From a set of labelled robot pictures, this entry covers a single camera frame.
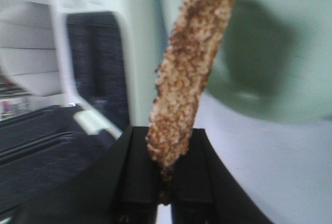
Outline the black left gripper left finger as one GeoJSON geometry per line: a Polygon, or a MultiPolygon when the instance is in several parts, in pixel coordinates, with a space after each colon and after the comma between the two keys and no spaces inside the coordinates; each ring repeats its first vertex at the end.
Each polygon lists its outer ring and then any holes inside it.
{"type": "Polygon", "coordinates": [[[20,204],[9,223],[155,223],[159,172],[146,134],[129,126],[96,163],[20,204]]]}

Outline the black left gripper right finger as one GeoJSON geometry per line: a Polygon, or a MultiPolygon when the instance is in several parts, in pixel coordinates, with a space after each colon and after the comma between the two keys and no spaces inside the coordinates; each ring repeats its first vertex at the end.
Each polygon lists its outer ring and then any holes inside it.
{"type": "Polygon", "coordinates": [[[271,223],[242,189],[212,147],[194,129],[189,149],[175,165],[173,223],[271,223]]]}

